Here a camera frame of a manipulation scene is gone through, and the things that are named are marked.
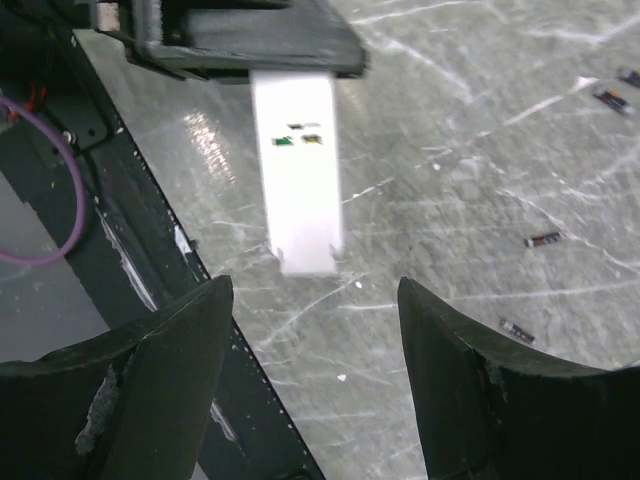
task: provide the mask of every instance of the white scuff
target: white scuff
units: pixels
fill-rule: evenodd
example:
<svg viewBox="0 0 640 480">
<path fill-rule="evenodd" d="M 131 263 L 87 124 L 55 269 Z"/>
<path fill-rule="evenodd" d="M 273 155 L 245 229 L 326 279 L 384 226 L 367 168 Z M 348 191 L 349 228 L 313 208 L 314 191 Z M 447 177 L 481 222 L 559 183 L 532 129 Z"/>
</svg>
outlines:
<svg viewBox="0 0 640 480">
<path fill-rule="evenodd" d="M 572 31 L 564 28 L 555 30 L 529 29 L 522 33 L 531 37 L 559 38 L 569 42 L 586 43 L 591 47 L 596 47 L 634 28 L 638 23 L 640 23 L 640 12 L 636 12 L 634 15 L 627 17 L 624 22 L 611 25 L 609 28 L 597 33 Z"/>
<path fill-rule="evenodd" d="M 507 125 L 513 125 L 514 123 L 518 123 L 521 120 L 524 120 L 530 115 L 533 115 L 540 110 L 547 108 L 554 103 L 558 103 L 560 100 L 564 98 L 564 95 L 556 95 L 551 98 L 547 98 L 540 103 L 535 104 L 533 107 L 527 108 L 525 111 L 520 112 L 518 115 L 511 117 L 509 120 L 506 120 L 503 125 L 506 127 Z"/>
<path fill-rule="evenodd" d="M 300 322 L 300 320 L 305 316 L 305 314 L 309 310 L 314 308 L 316 305 L 324 302 L 326 299 L 331 298 L 334 295 L 336 295 L 336 294 L 342 292 L 343 290 L 347 289 L 350 285 L 356 283 L 358 280 L 360 280 L 362 277 L 364 277 L 366 275 L 367 275 L 366 273 L 362 273 L 362 274 L 360 274 L 359 276 L 357 276 L 355 278 L 347 279 L 345 281 L 345 283 L 340 285 L 338 288 L 335 288 L 335 289 L 331 290 L 330 292 L 326 293 L 322 297 L 320 297 L 320 298 L 314 300 L 313 302 L 309 303 L 302 310 L 299 310 L 298 312 L 292 314 L 286 322 L 284 322 L 278 328 L 273 330 L 264 340 L 258 342 L 258 344 L 256 346 L 256 349 L 258 351 L 264 351 L 264 349 L 267 348 L 269 345 L 271 345 L 280 335 L 282 335 L 285 332 L 291 331 L 293 328 L 295 328 L 295 326 L 298 324 L 298 322 Z"/>
<path fill-rule="evenodd" d="M 475 96 L 471 86 L 467 83 L 462 75 L 454 70 L 446 68 L 445 65 L 433 60 L 426 53 L 418 51 L 406 43 L 403 43 L 395 38 L 390 38 L 382 35 L 380 32 L 375 32 L 375 36 L 378 41 L 369 39 L 369 42 L 373 47 L 376 47 L 380 51 L 389 54 L 404 53 L 412 58 L 416 63 L 429 68 L 446 82 L 446 88 L 449 94 L 458 98 L 466 104 L 473 103 Z"/>
<path fill-rule="evenodd" d="M 182 230 L 178 225 L 173 228 L 173 240 L 176 242 L 176 246 L 182 255 L 193 253 L 189 239 L 187 239 L 184 230 Z"/>
<path fill-rule="evenodd" d="M 352 310 L 363 312 L 366 310 L 388 310 L 390 308 L 398 308 L 397 303 L 385 303 L 383 305 L 340 305 L 340 310 Z"/>
<path fill-rule="evenodd" d="M 560 100 L 565 98 L 565 96 L 578 93 L 579 91 L 589 87 L 590 85 L 593 85 L 596 82 L 598 82 L 598 79 L 595 77 L 577 77 L 573 86 L 569 90 L 567 90 L 567 93 L 565 95 L 554 95 L 553 97 L 542 100 L 541 102 L 535 104 L 533 107 L 527 108 L 525 111 L 520 112 L 519 114 L 506 120 L 505 122 L 503 122 L 503 125 L 513 125 L 514 123 L 524 120 L 528 116 L 533 115 L 540 110 L 544 110 L 545 108 L 550 107 L 555 103 L 558 103 Z"/>
<path fill-rule="evenodd" d="M 118 376 L 112 367 L 109 367 L 107 374 L 100 387 L 93 397 L 89 412 L 87 413 L 87 423 L 75 439 L 76 452 L 80 456 L 85 456 L 95 448 L 96 441 L 107 428 L 111 413 L 118 400 Z"/>
<path fill-rule="evenodd" d="M 441 152 L 443 150 L 451 151 L 449 147 L 420 147 L 420 150 L 428 150 L 430 152 Z"/>
<path fill-rule="evenodd" d="M 18 278 L 26 277 L 27 274 L 32 269 L 33 269 L 33 267 L 30 267 L 28 265 L 26 265 L 24 267 L 20 267 L 20 268 L 16 269 L 14 272 L 11 272 L 6 277 L 0 277 L 0 283 L 7 283 L 7 282 L 11 282 L 13 280 L 17 280 Z"/>
<path fill-rule="evenodd" d="M 390 4 L 393 4 L 393 3 L 395 3 L 395 2 L 382 2 L 382 3 L 379 3 L 379 4 L 374 5 L 374 6 L 390 5 Z M 413 8 L 409 8 L 409 9 L 405 9 L 405 10 L 401 10 L 401 11 L 397 11 L 397 12 L 390 12 L 390 13 L 386 13 L 386 14 L 382 14 L 382 15 L 373 15 L 373 16 L 369 16 L 369 17 L 365 17 L 365 18 L 357 18 L 355 20 L 352 20 L 351 23 L 353 25 L 373 25 L 373 24 L 376 24 L 376 23 L 378 23 L 378 22 L 380 22 L 382 20 L 390 20 L 390 19 L 395 19 L 395 18 L 409 17 L 411 15 L 415 15 L 417 13 L 420 13 L 420 12 L 423 12 L 423 11 L 426 11 L 426 10 L 436 10 L 436 9 L 442 9 L 442 8 L 447 8 L 447 7 L 456 7 L 456 6 L 463 6 L 463 7 L 475 6 L 475 7 L 479 7 L 479 8 L 485 9 L 488 13 L 492 14 L 493 16 L 495 16 L 501 23 L 503 23 L 505 25 L 509 23 L 509 19 L 506 18 L 502 14 L 502 12 L 500 12 L 499 10 L 494 8 L 492 5 L 490 5 L 486 1 L 482 1 L 482 0 L 450 0 L 450 1 L 445 1 L 445 2 L 438 2 L 438 3 L 432 4 L 432 5 L 421 5 L 419 7 L 413 7 Z"/>
<path fill-rule="evenodd" d="M 590 87 L 598 81 L 599 79 L 595 77 L 578 77 L 576 78 L 576 82 L 573 84 L 573 87 L 571 87 L 567 92 L 567 95 L 578 93 L 580 90 L 584 90 L 585 88 Z"/>
<path fill-rule="evenodd" d="M 144 306 L 152 312 L 155 312 L 158 307 L 153 301 L 151 292 L 147 290 L 147 287 L 140 277 L 140 274 L 129 258 L 129 254 L 124 250 L 124 248 L 122 248 L 122 245 L 120 245 L 120 242 L 118 241 L 118 237 L 116 237 L 115 233 L 113 233 L 113 230 L 111 230 L 111 227 L 109 226 L 103 215 L 100 215 L 100 223 L 102 225 L 104 233 L 106 234 L 107 240 L 111 242 L 111 246 L 113 246 L 114 250 L 116 250 L 120 254 L 122 270 L 124 270 L 124 273 L 127 274 L 133 290 L 138 294 L 138 297 L 140 298 L 140 300 L 142 300 Z"/>
<path fill-rule="evenodd" d="M 231 428 L 231 425 L 229 424 L 228 420 L 224 418 L 224 415 L 222 414 L 222 410 L 220 409 L 220 407 L 218 406 L 215 400 L 211 402 L 211 407 L 209 408 L 209 415 L 211 415 L 211 419 L 214 422 L 220 425 L 220 428 L 222 429 L 222 433 L 224 434 L 224 437 L 227 440 L 229 440 L 230 442 L 238 441 L 238 436 L 236 435 L 236 432 L 233 431 L 233 428 Z"/>
<path fill-rule="evenodd" d="M 462 297 L 443 299 L 447 302 L 461 302 L 469 300 L 506 300 L 506 299 L 523 299 L 523 298 L 540 298 L 540 297 L 568 297 L 573 295 L 586 295 L 591 293 L 599 293 L 609 290 L 619 290 L 640 285 L 640 281 L 632 280 L 628 282 L 611 283 L 604 285 L 592 285 L 580 288 L 562 288 L 557 290 L 537 290 L 533 292 L 512 292 L 512 293 L 487 293 L 478 295 L 465 295 Z"/>
<path fill-rule="evenodd" d="M 395 178 L 394 178 L 394 177 L 385 178 L 385 179 L 384 179 L 383 181 L 381 181 L 380 183 L 377 183 L 377 184 L 375 184 L 375 185 L 374 185 L 374 186 L 372 186 L 372 187 L 365 188 L 365 189 L 364 189 L 363 191 L 361 191 L 360 193 L 354 193 L 353 195 L 351 195 L 351 198 L 348 198 L 348 199 L 346 199 L 346 200 L 343 200 L 343 201 L 342 201 L 342 203 L 343 203 L 343 204 L 345 204 L 345 203 L 349 203 L 349 202 L 351 202 L 351 201 L 355 200 L 356 198 L 359 198 L 359 197 L 361 197 L 361 196 L 363 196 L 363 195 L 366 195 L 367 193 L 371 193 L 371 192 L 373 192 L 374 190 L 376 190 L 376 189 L 378 189 L 378 188 L 380 188 L 380 187 L 382 187 L 382 186 L 386 185 L 386 184 L 387 184 L 387 183 L 389 183 L 389 182 L 392 182 L 393 180 L 395 180 Z"/>
</svg>

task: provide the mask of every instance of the purple cable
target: purple cable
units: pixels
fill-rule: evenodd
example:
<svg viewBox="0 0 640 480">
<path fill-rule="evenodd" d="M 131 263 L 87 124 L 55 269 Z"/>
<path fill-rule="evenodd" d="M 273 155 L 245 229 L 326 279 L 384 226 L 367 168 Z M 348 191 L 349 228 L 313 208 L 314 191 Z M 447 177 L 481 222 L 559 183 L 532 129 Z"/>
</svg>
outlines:
<svg viewBox="0 0 640 480">
<path fill-rule="evenodd" d="M 38 118 L 33 113 L 29 112 L 19 103 L 11 100 L 10 98 L 7 98 L 2 94 L 0 94 L 0 105 L 4 105 L 5 107 L 18 112 L 22 118 L 27 120 L 38 130 L 40 130 L 51 141 L 53 146 L 58 149 L 58 152 L 62 156 L 64 163 L 67 164 L 69 173 L 71 174 L 71 179 L 73 180 L 73 188 L 76 193 L 76 219 L 73 224 L 73 229 L 69 234 L 69 238 L 67 238 L 67 241 L 64 242 L 64 245 L 62 245 L 62 247 L 60 247 L 58 251 L 44 257 L 29 258 L 17 257 L 0 250 L 0 260 L 4 262 L 12 263 L 14 265 L 27 266 L 47 265 L 49 263 L 55 262 L 56 260 L 60 260 L 65 255 L 67 255 L 73 249 L 73 247 L 76 246 L 78 240 L 80 240 L 80 236 L 82 235 L 82 229 L 84 228 L 84 217 L 87 210 L 87 203 L 84 196 L 84 184 L 82 182 L 82 173 L 80 172 L 80 168 L 78 168 L 78 164 L 73 158 L 73 153 L 71 152 L 71 149 L 69 148 L 69 145 L 67 144 L 65 139 L 61 135 L 59 135 L 53 128 L 51 128 L 46 122 Z"/>
</svg>

